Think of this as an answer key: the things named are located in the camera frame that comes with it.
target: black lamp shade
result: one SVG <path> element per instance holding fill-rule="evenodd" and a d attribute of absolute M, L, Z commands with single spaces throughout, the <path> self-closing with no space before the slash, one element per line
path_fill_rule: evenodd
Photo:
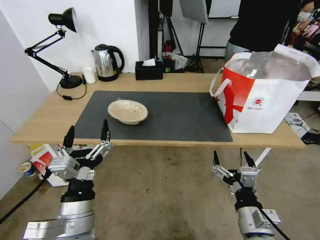
<path fill-rule="evenodd" d="M 77 14 L 74 8 L 68 8 L 63 14 L 50 13 L 48 16 L 49 22 L 53 25 L 66 26 L 73 32 L 76 31 Z"/>

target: stainless steel kettle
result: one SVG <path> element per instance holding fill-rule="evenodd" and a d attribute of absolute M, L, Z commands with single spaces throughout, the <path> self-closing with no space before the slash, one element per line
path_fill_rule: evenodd
<path fill-rule="evenodd" d="M 91 50 L 91 53 L 100 81 L 110 82 L 119 77 L 119 73 L 124 68 L 124 57 L 119 48 L 106 44 L 99 44 L 94 50 Z M 118 53 L 121 59 L 121 66 L 119 68 L 114 53 Z"/>

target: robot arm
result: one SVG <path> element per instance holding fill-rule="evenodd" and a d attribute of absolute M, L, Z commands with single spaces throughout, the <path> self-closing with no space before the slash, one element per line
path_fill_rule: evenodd
<path fill-rule="evenodd" d="M 212 171 L 230 186 L 231 193 L 236 197 L 235 209 L 239 215 L 239 228 L 244 239 L 273 240 L 273 225 L 281 221 L 273 209 L 263 209 L 255 196 L 255 183 L 261 168 L 257 168 L 253 159 L 244 152 L 248 166 L 237 170 L 226 170 L 220 165 L 218 155 L 214 151 Z"/>
<path fill-rule="evenodd" d="M 23 239 L 70 240 L 95 239 L 93 200 L 94 167 L 99 165 L 111 147 L 110 131 L 104 120 L 101 143 L 93 149 L 72 150 L 74 126 L 71 126 L 47 171 L 68 181 L 68 190 L 61 196 L 61 210 L 57 219 L 29 222 Z"/>
<path fill-rule="evenodd" d="M 97 157 L 105 157 L 113 144 L 110 142 L 110 130 L 108 122 L 105 119 L 101 130 L 101 143 L 97 144 L 88 154 L 80 156 L 78 159 L 85 159 L 87 161 L 94 161 Z M 74 140 L 74 126 L 71 126 L 63 141 L 63 147 L 58 149 L 58 157 L 53 158 L 49 165 L 49 170 L 62 178 L 63 180 L 78 179 L 78 180 L 92 180 L 95 175 L 95 170 L 88 166 L 83 166 L 74 157 L 70 156 L 72 152 Z"/>

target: gray pants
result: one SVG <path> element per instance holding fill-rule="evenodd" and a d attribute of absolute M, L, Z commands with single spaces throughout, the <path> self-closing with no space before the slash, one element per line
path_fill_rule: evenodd
<path fill-rule="evenodd" d="M 249 51 L 249 50 L 246 48 L 242 48 L 242 47 L 233 45 L 232 43 L 230 43 L 228 41 L 227 45 L 226 45 L 226 51 L 224 53 L 224 60 L 227 62 L 227 61 L 229 61 L 229 59 L 232 57 L 233 54 L 245 52 L 245 51 Z"/>

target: paper bowl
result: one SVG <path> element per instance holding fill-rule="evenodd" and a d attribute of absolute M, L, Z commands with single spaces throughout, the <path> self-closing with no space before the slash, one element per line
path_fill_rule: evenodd
<path fill-rule="evenodd" d="M 110 103 L 108 113 L 120 122 L 136 125 L 148 116 L 147 108 L 136 101 L 118 100 Z"/>

